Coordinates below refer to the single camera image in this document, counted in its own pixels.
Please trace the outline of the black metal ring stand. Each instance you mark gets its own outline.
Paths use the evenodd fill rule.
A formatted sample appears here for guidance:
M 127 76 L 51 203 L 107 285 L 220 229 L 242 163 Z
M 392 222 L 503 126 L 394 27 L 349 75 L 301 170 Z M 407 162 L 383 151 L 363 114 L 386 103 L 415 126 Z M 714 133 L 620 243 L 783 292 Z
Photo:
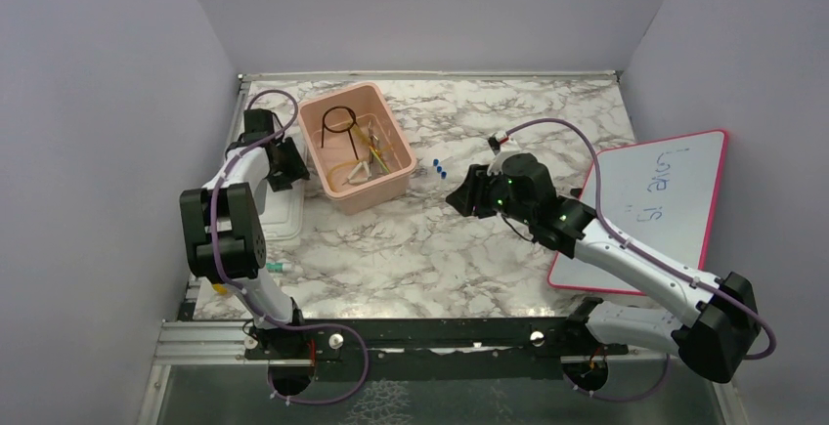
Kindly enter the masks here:
M 331 127 L 327 124 L 327 119 L 333 112 L 335 112 L 337 110 L 345 111 L 348 115 L 348 118 L 350 119 L 350 122 L 347 125 L 343 125 L 342 127 L 334 128 L 334 127 Z M 354 139 L 353 133 L 352 133 L 352 130 L 354 129 L 354 127 L 356 125 L 357 125 L 357 114 L 356 114 L 356 111 L 353 108 L 351 108 L 349 106 L 332 106 L 332 107 L 330 107 L 329 109 L 327 109 L 323 113 L 323 116 L 322 116 L 322 119 L 321 119 L 320 148 L 323 149 L 326 146 L 327 133 L 346 134 L 348 139 L 349 139 L 349 143 L 350 143 L 351 150 L 353 152 L 354 157 L 356 159 L 360 159 L 360 156 L 359 156 L 359 153 L 358 153 L 357 147 L 356 147 L 356 142 L 355 142 L 355 139 Z

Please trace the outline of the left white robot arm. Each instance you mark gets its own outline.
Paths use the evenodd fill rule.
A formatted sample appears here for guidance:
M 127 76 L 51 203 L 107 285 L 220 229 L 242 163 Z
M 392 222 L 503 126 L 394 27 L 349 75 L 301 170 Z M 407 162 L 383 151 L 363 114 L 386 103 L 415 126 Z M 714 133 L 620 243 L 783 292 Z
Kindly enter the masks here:
M 266 269 L 267 242 L 260 210 L 269 192 L 291 191 L 309 180 L 305 158 L 274 112 L 253 108 L 217 174 L 179 197 L 185 251 L 191 273 L 224 287 L 248 310 L 284 357 L 307 344 L 295 301 Z

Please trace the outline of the yellow rubber tube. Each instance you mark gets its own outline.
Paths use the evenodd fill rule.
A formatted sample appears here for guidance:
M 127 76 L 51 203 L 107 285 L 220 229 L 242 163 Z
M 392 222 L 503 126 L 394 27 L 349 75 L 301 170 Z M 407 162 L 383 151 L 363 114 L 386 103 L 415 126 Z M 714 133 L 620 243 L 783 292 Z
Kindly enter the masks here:
M 382 156 L 382 163 L 377 165 L 371 165 L 372 170 L 372 177 L 368 180 L 365 184 L 369 181 L 375 180 L 379 177 L 385 176 L 390 173 L 389 168 L 386 167 L 386 155 L 392 150 L 391 147 L 383 147 L 379 148 L 379 151 Z M 340 164 L 333 166 L 326 174 L 326 180 L 328 185 L 333 191 L 344 191 L 347 187 L 352 185 L 343 185 L 343 181 L 346 179 L 349 172 L 355 167 L 355 165 L 360 161 L 367 161 L 369 162 L 369 151 L 365 157 L 360 159 L 345 161 Z

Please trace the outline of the white clay triangle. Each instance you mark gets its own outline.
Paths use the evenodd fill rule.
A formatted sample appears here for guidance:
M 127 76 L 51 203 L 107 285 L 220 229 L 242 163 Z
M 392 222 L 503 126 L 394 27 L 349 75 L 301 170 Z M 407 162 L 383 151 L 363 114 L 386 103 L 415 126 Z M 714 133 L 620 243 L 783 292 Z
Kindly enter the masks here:
M 366 183 L 372 177 L 371 166 L 367 161 L 358 162 L 355 167 L 349 172 L 343 185 L 357 186 Z

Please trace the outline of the pink plastic bin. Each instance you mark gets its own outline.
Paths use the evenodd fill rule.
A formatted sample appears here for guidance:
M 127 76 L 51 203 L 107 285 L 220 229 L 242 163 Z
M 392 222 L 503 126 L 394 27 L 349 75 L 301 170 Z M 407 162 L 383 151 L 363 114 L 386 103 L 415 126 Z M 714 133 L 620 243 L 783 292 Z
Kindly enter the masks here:
M 298 123 L 324 192 L 342 213 L 354 215 L 406 193 L 415 154 L 376 84 L 305 100 Z

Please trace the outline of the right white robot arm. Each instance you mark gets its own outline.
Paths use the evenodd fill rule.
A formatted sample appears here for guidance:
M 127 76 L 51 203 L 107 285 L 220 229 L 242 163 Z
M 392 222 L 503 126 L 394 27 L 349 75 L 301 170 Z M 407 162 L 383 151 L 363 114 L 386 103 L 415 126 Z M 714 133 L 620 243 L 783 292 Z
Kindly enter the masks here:
M 658 303 L 656 309 L 598 302 L 564 327 L 566 345 L 586 354 L 599 344 L 641 346 L 679 357 L 693 372 L 727 383 L 761 332 L 752 283 L 648 254 L 635 239 L 578 199 L 557 193 L 531 153 L 472 164 L 445 198 L 463 217 L 502 216 L 528 227 L 532 240 L 620 279 Z

